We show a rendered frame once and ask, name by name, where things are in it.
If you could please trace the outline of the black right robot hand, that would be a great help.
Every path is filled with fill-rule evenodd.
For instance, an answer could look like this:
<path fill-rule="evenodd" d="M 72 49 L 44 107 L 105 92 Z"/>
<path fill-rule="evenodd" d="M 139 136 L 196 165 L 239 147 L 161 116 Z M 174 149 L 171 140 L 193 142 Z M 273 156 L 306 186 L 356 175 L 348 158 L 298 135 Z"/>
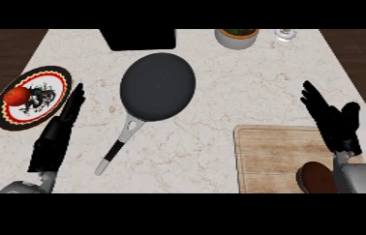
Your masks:
<path fill-rule="evenodd" d="M 359 103 L 350 102 L 343 106 L 343 109 L 337 109 L 328 104 L 309 80 L 303 83 L 301 94 L 300 100 L 314 120 L 329 151 L 332 153 L 347 151 L 359 156 L 362 154 L 356 134 L 360 127 Z"/>

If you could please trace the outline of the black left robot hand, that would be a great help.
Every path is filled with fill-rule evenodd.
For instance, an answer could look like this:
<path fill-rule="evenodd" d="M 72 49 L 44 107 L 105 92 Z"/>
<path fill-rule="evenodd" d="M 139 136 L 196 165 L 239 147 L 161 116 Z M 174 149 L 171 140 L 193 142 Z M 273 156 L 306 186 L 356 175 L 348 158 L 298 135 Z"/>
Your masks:
<path fill-rule="evenodd" d="M 59 116 L 55 116 L 34 142 L 28 172 L 58 172 L 64 163 L 72 126 L 84 103 L 83 84 L 71 92 Z"/>

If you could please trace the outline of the wooden cutting board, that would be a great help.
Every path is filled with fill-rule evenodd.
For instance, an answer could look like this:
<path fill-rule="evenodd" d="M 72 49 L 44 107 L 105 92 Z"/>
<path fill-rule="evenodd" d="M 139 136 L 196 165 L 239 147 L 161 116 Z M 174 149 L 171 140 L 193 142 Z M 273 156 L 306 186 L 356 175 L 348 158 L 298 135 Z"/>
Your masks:
<path fill-rule="evenodd" d="M 239 125 L 233 137 L 241 193 L 301 193 L 300 167 L 307 162 L 332 167 L 316 127 Z"/>

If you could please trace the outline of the brown chocolate cupcake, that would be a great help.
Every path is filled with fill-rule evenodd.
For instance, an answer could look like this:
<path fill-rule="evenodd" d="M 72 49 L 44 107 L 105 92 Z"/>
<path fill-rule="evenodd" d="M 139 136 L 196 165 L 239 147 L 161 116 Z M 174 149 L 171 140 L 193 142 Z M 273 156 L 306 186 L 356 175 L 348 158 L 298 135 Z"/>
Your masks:
<path fill-rule="evenodd" d="M 331 169 L 320 162 L 307 162 L 297 170 L 297 185 L 304 193 L 337 193 Z"/>

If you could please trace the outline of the dark grey frying pan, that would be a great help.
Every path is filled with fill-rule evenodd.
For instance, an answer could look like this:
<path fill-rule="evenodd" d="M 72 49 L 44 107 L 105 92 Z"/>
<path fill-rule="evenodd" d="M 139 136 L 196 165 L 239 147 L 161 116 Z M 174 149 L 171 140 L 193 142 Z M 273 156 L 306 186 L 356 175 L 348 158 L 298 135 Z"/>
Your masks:
<path fill-rule="evenodd" d="M 120 83 L 126 123 L 114 146 L 96 167 L 98 176 L 145 123 L 162 121 L 177 115 L 193 98 L 195 90 L 193 69 L 176 54 L 152 53 L 131 64 Z"/>

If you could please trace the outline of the patterned round plate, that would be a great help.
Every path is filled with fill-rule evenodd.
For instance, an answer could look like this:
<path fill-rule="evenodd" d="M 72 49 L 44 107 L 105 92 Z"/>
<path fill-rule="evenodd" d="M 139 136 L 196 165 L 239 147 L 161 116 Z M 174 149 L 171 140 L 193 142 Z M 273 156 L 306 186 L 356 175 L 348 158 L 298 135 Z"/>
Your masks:
<path fill-rule="evenodd" d="M 30 99 L 19 106 L 9 106 L 3 96 L 10 89 L 25 87 Z M 62 108 L 71 92 L 71 74 L 59 66 L 44 66 L 25 72 L 0 92 L 0 129 L 25 131 L 41 125 Z"/>

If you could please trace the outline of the red tomato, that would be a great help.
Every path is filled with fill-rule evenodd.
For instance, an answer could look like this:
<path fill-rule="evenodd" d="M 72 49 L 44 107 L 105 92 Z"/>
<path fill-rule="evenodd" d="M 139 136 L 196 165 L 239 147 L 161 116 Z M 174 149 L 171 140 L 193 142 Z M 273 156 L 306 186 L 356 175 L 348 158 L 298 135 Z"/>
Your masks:
<path fill-rule="evenodd" d="M 27 103 L 30 99 L 30 90 L 25 87 L 16 87 L 9 90 L 3 96 L 3 101 L 9 106 L 19 106 Z"/>

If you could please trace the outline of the white salt shaker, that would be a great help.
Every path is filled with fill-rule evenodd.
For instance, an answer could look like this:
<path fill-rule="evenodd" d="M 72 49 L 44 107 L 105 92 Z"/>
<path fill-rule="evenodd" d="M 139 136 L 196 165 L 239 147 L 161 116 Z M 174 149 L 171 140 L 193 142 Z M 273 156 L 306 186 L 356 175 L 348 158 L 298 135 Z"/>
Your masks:
<path fill-rule="evenodd" d="M 297 36 L 298 31 L 295 29 L 276 29 L 275 34 L 279 40 L 289 41 Z"/>

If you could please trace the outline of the grey plant pot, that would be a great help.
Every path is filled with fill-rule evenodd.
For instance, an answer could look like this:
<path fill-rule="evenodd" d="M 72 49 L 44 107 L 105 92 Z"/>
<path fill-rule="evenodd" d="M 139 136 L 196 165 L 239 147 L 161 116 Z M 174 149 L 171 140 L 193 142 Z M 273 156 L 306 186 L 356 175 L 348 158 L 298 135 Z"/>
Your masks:
<path fill-rule="evenodd" d="M 223 29 L 214 30 L 214 37 L 219 43 L 229 49 L 242 50 L 252 46 L 257 39 L 258 29 L 255 29 L 248 35 L 236 36 L 227 33 Z"/>

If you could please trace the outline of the black box appliance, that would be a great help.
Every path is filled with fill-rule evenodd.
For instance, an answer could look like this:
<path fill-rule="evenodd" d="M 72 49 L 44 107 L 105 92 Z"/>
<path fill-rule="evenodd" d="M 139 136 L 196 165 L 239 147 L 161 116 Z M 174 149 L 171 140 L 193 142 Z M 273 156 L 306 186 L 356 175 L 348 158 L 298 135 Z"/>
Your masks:
<path fill-rule="evenodd" d="M 176 48 L 174 29 L 102 29 L 100 33 L 112 51 Z"/>

